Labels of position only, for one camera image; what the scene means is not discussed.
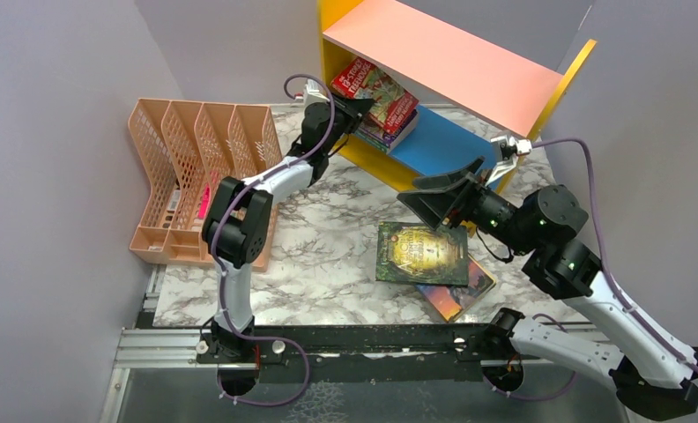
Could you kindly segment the green 104-storey treehouse book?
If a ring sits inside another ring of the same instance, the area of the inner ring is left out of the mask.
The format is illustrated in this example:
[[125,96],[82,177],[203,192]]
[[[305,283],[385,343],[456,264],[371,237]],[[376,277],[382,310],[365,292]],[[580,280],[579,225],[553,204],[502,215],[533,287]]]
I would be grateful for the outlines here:
[[363,131],[356,131],[353,134],[384,154],[389,153],[393,148],[394,140],[389,137],[378,136],[377,134]]

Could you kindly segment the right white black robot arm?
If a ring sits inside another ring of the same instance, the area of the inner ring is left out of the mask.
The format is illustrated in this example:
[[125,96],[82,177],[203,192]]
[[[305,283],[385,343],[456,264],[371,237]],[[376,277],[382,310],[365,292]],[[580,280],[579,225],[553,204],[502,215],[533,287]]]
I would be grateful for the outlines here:
[[586,317],[607,338],[590,342],[502,308],[484,335],[497,359],[532,355],[612,390],[629,410],[666,421],[698,408],[698,347],[680,341],[624,294],[601,259],[577,239],[588,213],[562,185],[538,189],[514,205],[486,185],[482,160],[414,179],[399,201],[425,224],[469,221],[514,255],[540,291]]

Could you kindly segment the dark green Alice book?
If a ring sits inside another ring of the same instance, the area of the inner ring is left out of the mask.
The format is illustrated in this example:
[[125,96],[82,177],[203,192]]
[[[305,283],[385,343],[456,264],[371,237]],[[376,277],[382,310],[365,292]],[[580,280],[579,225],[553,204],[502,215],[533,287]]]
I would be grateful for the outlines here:
[[468,285],[468,234],[423,223],[378,224],[375,279],[398,284]]

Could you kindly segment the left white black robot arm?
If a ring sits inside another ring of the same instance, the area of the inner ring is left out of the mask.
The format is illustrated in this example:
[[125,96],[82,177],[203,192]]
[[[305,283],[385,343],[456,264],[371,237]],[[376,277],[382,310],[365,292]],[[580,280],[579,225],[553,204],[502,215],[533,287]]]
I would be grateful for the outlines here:
[[370,99],[341,96],[312,103],[305,109],[301,134],[280,162],[244,180],[228,176],[220,181],[201,236],[218,279],[212,342],[227,359],[238,362],[251,354],[252,264],[264,250],[273,208],[322,178],[335,145],[356,131],[373,105]]

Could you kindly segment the red 13-storey treehouse book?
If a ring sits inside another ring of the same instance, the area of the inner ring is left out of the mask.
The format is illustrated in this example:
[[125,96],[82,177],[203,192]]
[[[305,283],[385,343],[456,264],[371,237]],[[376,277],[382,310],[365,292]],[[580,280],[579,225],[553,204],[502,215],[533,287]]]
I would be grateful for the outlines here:
[[395,79],[362,57],[355,57],[331,80],[330,86],[346,98],[373,100],[370,119],[385,132],[396,132],[419,103]]

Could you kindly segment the purple 52-storey treehouse book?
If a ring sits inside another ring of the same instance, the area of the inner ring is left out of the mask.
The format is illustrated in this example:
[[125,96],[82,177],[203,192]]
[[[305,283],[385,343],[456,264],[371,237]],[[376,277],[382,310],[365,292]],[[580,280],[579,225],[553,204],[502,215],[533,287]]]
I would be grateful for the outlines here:
[[417,122],[419,120],[418,110],[414,109],[410,116],[401,124],[401,126],[395,132],[387,132],[382,129],[377,123],[368,120],[363,122],[356,131],[363,131],[368,133],[374,133],[378,136],[389,137],[394,140],[392,150],[400,144],[409,134],[415,129]]

